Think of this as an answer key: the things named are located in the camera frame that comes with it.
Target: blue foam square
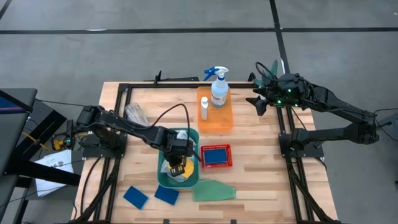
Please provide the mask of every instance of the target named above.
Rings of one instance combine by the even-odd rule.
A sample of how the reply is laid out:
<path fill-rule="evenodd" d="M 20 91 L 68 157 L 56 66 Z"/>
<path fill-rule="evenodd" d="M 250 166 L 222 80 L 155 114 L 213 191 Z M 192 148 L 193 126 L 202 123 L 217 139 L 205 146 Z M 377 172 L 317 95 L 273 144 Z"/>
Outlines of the blue foam square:
<path fill-rule="evenodd" d="M 158 188 L 156 190 L 155 198 L 159 198 L 171 205 L 175 205 L 175 202 L 177 201 L 179 194 L 180 194 L 180 192 L 178 192 L 174 189 L 167 189 L 160 185 L 160 186 L 158 186 Z"/>
<path fill-rule="evenodd" d="M 215 149 L 205 151 L 206 164 L 216 164 L 226 162 L 226 149 Z"/>
<path fill-rule="evenodd" d="M 124 199 L 132 203 L 138 209 L 142 209 L 144 204 L 147 202 L 148 197 L 135 187 L 131 186 L 129 190 L 124 194 Z"/>

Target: green cloth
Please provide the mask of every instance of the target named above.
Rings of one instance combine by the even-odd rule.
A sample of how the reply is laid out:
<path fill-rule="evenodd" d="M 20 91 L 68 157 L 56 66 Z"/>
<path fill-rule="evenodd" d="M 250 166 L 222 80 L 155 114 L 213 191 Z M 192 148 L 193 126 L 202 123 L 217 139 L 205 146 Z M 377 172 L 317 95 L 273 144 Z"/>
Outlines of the green cloth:
<path fill-rule="evenodd" d="M 215 180 L 199 180 L 192 195 L 194 202 L 216 202 L 236 198 L 236 190 Z"/>

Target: orange plastic tray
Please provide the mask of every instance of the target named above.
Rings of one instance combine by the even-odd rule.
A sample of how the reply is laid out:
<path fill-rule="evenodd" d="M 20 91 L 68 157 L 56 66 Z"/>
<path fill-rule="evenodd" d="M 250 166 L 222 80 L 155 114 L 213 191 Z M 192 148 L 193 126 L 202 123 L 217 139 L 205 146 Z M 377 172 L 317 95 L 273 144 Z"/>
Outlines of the orange plastic tray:
<path fill-rule="evenodd" d="M 201 133 L 226 133 L 232 130 L 234 119 L 232 114 L 231 89 L 228 90 L 225 105 L 215 108 L 211 104 L 211 88 L 198 87 L 198 128 Z M 202 120 L 200 115 L 201 98 L 208 98 L 209 107 L 207 110 L 207 120 Z"/>

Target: white label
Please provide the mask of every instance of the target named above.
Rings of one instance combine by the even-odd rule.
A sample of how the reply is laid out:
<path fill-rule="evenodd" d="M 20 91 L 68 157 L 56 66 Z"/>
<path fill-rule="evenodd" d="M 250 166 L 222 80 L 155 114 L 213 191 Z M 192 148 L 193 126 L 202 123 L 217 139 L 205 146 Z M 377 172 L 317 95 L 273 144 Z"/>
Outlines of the white label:
<path fill-rule="evenodd" d="M 222 106 L 222 105 L 224 105 L 225 100 L 226 100 L 226 96 L 214 96 L 213 94 L 211 94 L 211 102 L 214 105 Z"/>

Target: paper sheet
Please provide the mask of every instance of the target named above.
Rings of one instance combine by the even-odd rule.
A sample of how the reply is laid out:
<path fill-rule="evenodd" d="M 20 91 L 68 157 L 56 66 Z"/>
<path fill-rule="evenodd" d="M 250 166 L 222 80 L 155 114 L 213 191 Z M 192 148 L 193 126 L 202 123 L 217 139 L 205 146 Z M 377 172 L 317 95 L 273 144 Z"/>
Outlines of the paper sheet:
<path fill-rule="evenodd" d="M 64 150 L 62 152 L 57 152 L 45 156 L 43 157 L 43 159 L 35 161 L 35 163 L 42 164 L 48 167 L 56 167 L 56 169 L 73 173 L 73 167 L 72 164 L 70 164 L 71 161 L 72 161 L 71 150 Z M 55 190 L 58 190 L 63 186 L 65 186 L 65 184 L 59 184 L 42 179 L 36 179 L 37 196 L 39 197 L 43 197 L 44 195 L 47 195 Z"/>

